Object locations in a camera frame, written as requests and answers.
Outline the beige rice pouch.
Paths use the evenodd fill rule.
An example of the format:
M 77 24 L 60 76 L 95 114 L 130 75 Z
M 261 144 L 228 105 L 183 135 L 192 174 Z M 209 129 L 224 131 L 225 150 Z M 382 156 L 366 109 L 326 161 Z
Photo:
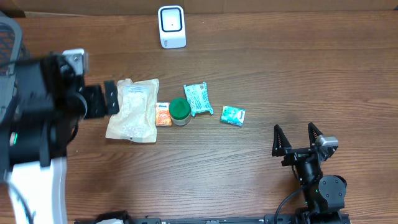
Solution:
M 159 80 L 133 82 L 130 78 L 118 81 L 119 112 L 110 117 L 105 138 L 138 143 L 155 143 L 155 104 Z

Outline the small orange box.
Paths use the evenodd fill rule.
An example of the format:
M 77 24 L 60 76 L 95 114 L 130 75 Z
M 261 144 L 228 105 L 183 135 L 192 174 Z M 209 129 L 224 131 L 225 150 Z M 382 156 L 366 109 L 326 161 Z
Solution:
M 155 104 L 155 125 L 156 126 L 171 126 L 172 119 L 169 112 L 170 103 L 156 103 Z

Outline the teal white snack packet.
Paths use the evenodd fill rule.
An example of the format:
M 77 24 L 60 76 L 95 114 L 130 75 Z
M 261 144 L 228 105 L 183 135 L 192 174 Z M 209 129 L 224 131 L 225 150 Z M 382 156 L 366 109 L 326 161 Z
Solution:
M 186 99 L 191 108 L 191 115 L 193 117 L 198 113 L 209 112 L 213 115 L 214 110 L 208 98 L 207 83 L 184 85 L 183 86 Z

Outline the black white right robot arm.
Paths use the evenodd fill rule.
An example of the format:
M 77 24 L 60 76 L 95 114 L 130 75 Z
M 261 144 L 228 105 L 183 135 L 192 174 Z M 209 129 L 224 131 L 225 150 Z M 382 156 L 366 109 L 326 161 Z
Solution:
M 349 223 L 342 214 L 345 207 L 347 182 L 339 175 L 324 175 L 321 163 L 329 159 L 338 148 L 338 139 L 323 134 L 313 123 L 308 124 L 309 147 L 294 149 L 279 125 L 274 126 L 273 157 L 282 157 L 282 166 L 291 167 L 300 188 L 287 196 L 275 214 L 267 218 L 278 223 Z M 303 193 L 305 206 L 293 215 L 280 214 L 283 205 L 292 197 Z

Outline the green lid clear jar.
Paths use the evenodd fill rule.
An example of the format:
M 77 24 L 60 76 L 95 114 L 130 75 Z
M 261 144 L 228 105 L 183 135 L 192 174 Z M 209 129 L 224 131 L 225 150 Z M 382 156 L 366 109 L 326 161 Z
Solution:
M 174 124 L 185 126 L 191 118 L 191 107 L 184 98 L 175 98 L 169 105 L 169 113 Z

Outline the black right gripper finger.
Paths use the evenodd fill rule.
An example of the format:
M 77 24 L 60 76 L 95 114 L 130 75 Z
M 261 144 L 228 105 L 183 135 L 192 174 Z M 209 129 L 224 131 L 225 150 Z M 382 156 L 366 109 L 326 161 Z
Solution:
M 277 124 L 274 126 L 274 141 L 272 146 L 272 157 L 285 156 L 292 149 L 282 128 Z
M 312 122 L 308 124 L 308 135 L 310 147 L 317 147 L 320 145 L 320 139 L 323 137 L 323 133 Z

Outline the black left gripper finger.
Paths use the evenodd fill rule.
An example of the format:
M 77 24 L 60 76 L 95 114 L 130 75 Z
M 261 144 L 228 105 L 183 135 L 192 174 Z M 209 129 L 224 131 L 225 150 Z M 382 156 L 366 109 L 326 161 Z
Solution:
M 114 80 L 104 82 L 106 98 L 106 114 L 114 115 L 119 113 L 118 89 Z
M 83 91 L 87 112 L 85 119 L 103 118 L 106 115 L 106 103 L 100 85 L 86 86 Z

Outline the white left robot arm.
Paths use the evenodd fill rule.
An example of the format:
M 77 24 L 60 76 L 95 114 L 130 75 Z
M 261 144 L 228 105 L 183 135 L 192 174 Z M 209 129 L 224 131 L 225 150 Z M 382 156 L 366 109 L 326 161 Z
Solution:
M 118 113 L 113 81 L 85 85 L 82 49 L 13 60 L 1 77 L 1 182 L 18 223 L 66 223 L 67 146 L 83 119 Z

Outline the small teal tissue pack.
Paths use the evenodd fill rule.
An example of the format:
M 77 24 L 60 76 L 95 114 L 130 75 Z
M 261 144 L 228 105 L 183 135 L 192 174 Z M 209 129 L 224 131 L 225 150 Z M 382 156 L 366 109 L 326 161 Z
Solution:
M 242 127 L 244 124 L 245 115 L 245 109 L 235 108 L 232 106 L 224 106 L 221 112 L 220 121 L 223 123 Z

